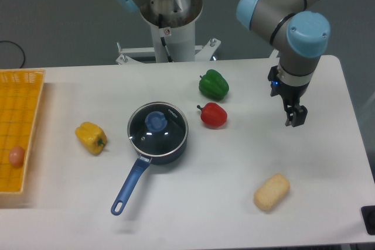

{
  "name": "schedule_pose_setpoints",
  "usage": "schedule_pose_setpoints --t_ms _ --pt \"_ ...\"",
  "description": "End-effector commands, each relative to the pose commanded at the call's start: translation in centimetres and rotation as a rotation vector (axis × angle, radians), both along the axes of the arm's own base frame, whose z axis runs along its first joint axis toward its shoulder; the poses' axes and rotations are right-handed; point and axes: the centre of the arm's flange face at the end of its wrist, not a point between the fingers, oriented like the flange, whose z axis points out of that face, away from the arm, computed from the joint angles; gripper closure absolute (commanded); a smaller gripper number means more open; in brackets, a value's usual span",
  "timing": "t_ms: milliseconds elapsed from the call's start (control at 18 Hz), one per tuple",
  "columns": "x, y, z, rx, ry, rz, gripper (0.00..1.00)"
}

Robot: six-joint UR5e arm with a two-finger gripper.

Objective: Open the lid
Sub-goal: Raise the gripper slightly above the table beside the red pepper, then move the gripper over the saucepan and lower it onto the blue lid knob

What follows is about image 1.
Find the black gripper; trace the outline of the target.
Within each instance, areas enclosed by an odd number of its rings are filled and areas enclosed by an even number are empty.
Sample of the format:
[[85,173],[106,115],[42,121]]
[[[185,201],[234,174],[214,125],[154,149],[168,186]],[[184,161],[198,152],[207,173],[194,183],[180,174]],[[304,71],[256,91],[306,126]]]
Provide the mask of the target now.
[[300,98],[306,92],[309,83],[304,85],[291,85],[281,78],[282,70],[279,66],[271,67],[268,81],[271,83],[271,96],[279,95],[282,98],[284,110],[287,115],[285,126],[301,126],[305,123],[308,110],[300,104]]

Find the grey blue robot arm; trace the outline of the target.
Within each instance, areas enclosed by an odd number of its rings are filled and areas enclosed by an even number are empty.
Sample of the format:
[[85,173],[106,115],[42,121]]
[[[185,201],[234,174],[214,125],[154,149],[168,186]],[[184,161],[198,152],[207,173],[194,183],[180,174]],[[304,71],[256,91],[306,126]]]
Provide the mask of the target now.
[[[139,11],[150,26],[157,62],[195,61],[195,22],[202,0],[117,0],[127,11]],[[321,55],[325,52],[330,24],[309,11],[318,0],[240,0],[237,20],[279,51],[268,80],[271,95],[282,98],[286,125],[300,126],[307,108],[300,103]]]

